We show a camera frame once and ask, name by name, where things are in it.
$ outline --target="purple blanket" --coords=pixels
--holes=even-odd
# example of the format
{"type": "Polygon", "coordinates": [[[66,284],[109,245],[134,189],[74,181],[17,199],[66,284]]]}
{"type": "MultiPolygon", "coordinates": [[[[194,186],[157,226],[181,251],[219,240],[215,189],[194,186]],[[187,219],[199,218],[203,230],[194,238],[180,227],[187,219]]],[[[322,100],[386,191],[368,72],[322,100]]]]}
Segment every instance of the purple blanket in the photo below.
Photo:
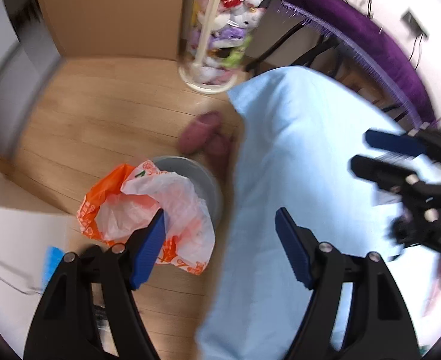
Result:
{"type": "Polygon", "coordinates": [[[395,41],[371,19],[342,0],[281,0],[306,24],[338,37],[356,60],[409,113],[415,127],[436,117],[416,70],[395,41]]]}

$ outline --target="electrical outlet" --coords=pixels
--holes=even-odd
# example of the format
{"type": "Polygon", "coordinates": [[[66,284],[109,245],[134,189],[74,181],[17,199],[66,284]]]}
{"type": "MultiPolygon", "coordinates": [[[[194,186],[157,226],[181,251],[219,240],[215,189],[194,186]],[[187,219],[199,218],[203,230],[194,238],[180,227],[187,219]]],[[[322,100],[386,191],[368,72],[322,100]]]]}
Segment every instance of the electrical outlet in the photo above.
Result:
{"type": "Polygon", "coordinates": [[[423,35],[424,38],[429,38],[429,34],[421,27],[421,25],[410,10],[404,13],[400,20],[402,20],[407,25],[407,27],[409,27],[409,30],[411,30],[411,33],[414,36],[418,37],[423,35]]]}

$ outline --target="screw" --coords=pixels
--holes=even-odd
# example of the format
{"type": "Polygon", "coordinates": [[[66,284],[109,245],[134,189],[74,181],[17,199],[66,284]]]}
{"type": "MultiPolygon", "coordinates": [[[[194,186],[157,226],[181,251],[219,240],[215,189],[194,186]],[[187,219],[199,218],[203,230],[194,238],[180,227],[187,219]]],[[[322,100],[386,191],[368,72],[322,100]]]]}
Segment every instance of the screw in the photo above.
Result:
{"type": "Polygon", "coordinates": [[[426,212],[424,212],[424,218],[428,222],[435,222],[439,219],[439,211],[435,208],[429,208],[426,212]]]}
{"type": "Polygon", "coordinates": [[[378,262],[380,261],[380,254],[377,253],[376,251],[371,251],[371,252],[369,253],[369,258],[370,258],[373,262],[378,263],[378,262]]]}
{"type": "Polygon", "coordinates": [[[321,242],[319,244],[319,249],[324,253],[330,253],[332,252],[332,245],[329,244],[328,242],[321,242]]]}
{"type": "Polygon", "coordinates": [[[125,251],[125,245],[124,244],[115,244],[112,246],[112,253],[114,254],[121,254],[125,251]]]}
{"type": "Polygon", "coordinates": [[[414,185],[419,181],[419,178],[415,174],[411,174],[405,178],[405,181],[407,181],[407,184],[414,185]]]}
{"type": "Polygon", "coordinates": [[[76,259],[76,254],[71,252],[71,251],[69,253],[66,253],[65,256],[64,256],[64,261],[66,263],[71,263],[75,259],[76,259]]]}

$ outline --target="white plastic bag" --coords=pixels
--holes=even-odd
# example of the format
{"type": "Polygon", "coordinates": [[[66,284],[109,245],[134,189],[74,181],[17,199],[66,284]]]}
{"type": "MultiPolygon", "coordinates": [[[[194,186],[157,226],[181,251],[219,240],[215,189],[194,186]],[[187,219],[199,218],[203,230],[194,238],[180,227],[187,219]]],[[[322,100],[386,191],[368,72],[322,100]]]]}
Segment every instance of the white plastic bag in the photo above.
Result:
{"type": "Polygon", "coordinates": [[[100,180],[85,196],[77,218],[84,234],[112,245],[146,227],[159,207],[164,209],[166,240],[156,263],[199,275],[215,241],[206,202],[188,178],[160,171],[152,161],[137,168],[119,166],[100,180]]]}
{"type": "Polygon", "coordinates": [[[214,248],[214,228],[205,200],[197,196],[188,178],[161,172],[146,161],[124,181],[121,192],[148,195],[164,209],[167,235],[158,263],[171,263],[194,274],[203,272],[214,248]]]}

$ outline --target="slipper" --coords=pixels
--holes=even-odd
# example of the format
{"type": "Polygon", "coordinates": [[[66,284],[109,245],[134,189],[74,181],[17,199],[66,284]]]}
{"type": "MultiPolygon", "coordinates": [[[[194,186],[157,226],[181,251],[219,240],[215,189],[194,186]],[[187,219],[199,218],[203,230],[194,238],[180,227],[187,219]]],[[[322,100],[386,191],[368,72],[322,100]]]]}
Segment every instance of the slipper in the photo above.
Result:
{"type": "Polygon", "coordinates": [[[197,116],[182,132],[177,147],[184,155],[200,150],[221,127],[222,116],[219,111],[209,111],[197,116]]]}
{"type": "Polygon", "coordinates": [[[216,133],[204,146],[204,153],[213,173],[225,179],[231,157],[232,140],[222,134],[216,133]]]}

